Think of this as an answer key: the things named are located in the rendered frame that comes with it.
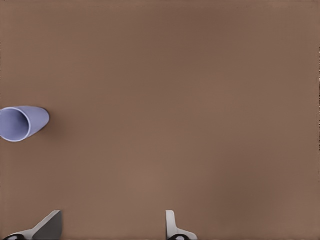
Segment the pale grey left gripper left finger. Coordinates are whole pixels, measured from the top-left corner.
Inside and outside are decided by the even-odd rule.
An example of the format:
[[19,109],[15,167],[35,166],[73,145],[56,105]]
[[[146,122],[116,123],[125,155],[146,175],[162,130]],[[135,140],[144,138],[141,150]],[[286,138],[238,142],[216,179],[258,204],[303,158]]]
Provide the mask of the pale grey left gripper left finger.
[[12,233],[3,240],[61,240],[62,211],[54,210],[35,227]]

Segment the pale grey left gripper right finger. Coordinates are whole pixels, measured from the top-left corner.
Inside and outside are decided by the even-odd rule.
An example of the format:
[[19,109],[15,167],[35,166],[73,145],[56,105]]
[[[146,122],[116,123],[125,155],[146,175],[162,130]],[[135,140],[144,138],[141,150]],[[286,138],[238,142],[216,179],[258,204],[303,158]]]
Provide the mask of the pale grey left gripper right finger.
[[195,233],[177,227],[176,217],[173,210],[166,210],[166,240],[198,240]]

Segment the purple cup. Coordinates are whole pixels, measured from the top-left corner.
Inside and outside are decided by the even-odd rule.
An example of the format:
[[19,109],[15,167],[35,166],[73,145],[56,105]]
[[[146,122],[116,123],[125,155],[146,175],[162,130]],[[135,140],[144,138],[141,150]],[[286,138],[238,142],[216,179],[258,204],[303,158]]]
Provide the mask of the purple cup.
[[36,106],[13,106],[0,110],[0,137],[21,142],[41,131],[50,121],[49,113]]

